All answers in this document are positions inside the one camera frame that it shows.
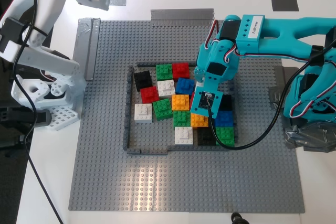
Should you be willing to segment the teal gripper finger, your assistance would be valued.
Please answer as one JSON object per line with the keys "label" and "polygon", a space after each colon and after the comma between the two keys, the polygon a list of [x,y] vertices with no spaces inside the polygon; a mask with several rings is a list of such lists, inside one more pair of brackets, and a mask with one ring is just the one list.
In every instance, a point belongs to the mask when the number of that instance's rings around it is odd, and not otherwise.
{"label": "teal gripper finger", "polygon": [[203,83],[204,82],[204,70],[201,69],[199,66],[196,66],[194,69],[194,77],[197,82]]}

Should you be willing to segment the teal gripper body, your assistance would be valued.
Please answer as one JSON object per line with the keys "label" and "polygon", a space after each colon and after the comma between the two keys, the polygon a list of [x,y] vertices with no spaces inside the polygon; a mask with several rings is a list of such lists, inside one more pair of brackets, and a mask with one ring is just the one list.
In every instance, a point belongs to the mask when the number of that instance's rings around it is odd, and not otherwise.
{"label": "teal gripper body", "polygon": [[221,83],[234,78],[239,66],[239,57],[234,54],[236,47],[230,40],[215,40],[207,49],[201,44],[196,63],[204,70],[204,81],[211,77]]}

